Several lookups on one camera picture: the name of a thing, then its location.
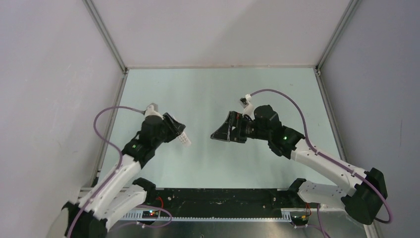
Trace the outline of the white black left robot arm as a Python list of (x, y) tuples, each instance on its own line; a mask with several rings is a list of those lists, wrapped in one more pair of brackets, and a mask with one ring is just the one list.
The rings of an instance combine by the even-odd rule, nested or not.
[(76, 203), (62, 211), (68, 218), (65, 238), (104, 238), (110, 228), (138, 205), (152, 206), (156, 185), (145, 178), (134, 179), (163, 144), (176, 138), (190, 144), (186, 126), (170, 114), (146, 113), (141, 129), (124, 146), (120, 158), (106, 177)]

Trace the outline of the white remote control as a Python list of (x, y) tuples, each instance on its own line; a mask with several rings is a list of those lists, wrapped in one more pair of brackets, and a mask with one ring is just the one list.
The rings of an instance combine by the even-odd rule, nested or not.
[(180, 141), (180, 143), (184, 147), (189, 147), (192, 144), (192, 142), (189, 139), (189, 137), (187, 136), (186, 132), (182, 132), (179, 136), (177, 136), (177, 139)]

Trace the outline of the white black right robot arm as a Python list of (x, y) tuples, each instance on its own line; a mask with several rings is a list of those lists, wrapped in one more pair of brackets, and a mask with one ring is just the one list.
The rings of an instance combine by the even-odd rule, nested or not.
[(303, 178), (295, 180), (288, 193), (288, 201), (294, 207), (325, 202), (344, 209), (357, 222), (371, 225), (388, 196), (380, 170), (366, 171), (330, 158), (310, 146), (303, 134), (282, 125), (278, 113), (270, 105), (257, 107), (253, 118), (230, 111), (225, 122), (210, 137), (237, 143), (245, 143), (249, 138), (267, 141), (275, 155), (308, 166), (334, 183), (322, 185)]

